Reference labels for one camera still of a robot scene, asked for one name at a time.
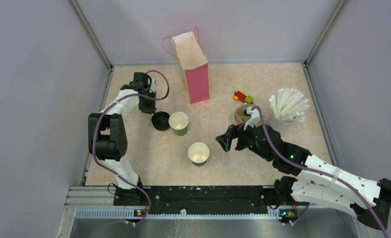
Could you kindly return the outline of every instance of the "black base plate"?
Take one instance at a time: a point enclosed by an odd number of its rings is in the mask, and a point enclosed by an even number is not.
[[[145,186],[150,197],[151,214],[265,214],[267,205],[292,205],[293,201],[279,201],[274,187],[270,186]],[[115,206],[146,205],[140,191],[128,195],[116,190]]]

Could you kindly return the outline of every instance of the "black cup lid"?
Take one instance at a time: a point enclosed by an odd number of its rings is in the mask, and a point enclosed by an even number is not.
[[[156,112],[152,116],[152,124],[157,130],[169,129],[169,114],[167,112]]]

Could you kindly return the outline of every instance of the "green paper cup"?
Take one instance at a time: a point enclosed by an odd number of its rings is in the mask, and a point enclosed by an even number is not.
[[[174,130],[175,134],[181,136],[188,131],[188,116],[185,113],[177,112],[169,117],[169,125]]]

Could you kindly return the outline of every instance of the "pink paper bag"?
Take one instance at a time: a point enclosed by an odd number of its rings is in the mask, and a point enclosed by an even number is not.
[[[169,52],[163,42],[172,40],[175,55]],[[198,28],[174,37],[162,40],[163,49],[177,59],[178,67],[188,90],[190,103],[198,103],[210,98],[208,61],[198,42]]]

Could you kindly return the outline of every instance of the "white cup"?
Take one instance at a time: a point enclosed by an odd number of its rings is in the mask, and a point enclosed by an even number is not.
[[[210,155],[208,146],[204,143],[197,142],[192,144],[188,149],[188,157],[195,166],[203,166]]]
[[[293,123],[293,121],[290,122],[284,122],[279,121],[275,116],[271,115],[268,118],[268,125],[273,128],[273,130],[280,133],[280,136],[284,136],[289,129],[290,125]]]

